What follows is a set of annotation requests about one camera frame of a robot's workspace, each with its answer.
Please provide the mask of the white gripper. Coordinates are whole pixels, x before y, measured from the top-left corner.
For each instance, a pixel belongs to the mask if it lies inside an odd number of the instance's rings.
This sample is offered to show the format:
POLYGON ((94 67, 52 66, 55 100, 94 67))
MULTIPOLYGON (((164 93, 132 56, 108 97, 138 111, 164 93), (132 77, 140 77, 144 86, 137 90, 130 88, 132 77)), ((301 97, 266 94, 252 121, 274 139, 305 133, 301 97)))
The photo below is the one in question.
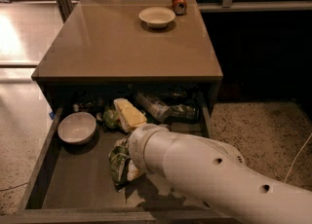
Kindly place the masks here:
POLYGON ((143 172, 161 173, 161 160, 167 147, 163 134, 169 130, 164 126, 146 124, 145 115, 125 98, 117 98, 113 103, 123 130, 134 130, 129 137, 132 161, 128 163, 127 180, 133 181, 143 172))

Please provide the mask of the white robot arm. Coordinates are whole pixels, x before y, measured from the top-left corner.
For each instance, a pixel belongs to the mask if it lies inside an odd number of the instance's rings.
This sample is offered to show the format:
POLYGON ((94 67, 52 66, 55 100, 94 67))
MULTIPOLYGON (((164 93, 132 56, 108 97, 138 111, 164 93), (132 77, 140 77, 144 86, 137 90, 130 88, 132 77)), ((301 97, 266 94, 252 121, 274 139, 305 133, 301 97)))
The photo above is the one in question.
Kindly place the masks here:
POLYGON ((243 224, 312 224, 311 191, 248 168, 230 144, 142 124, 116 145, 136 173, 160 175, 243 224))

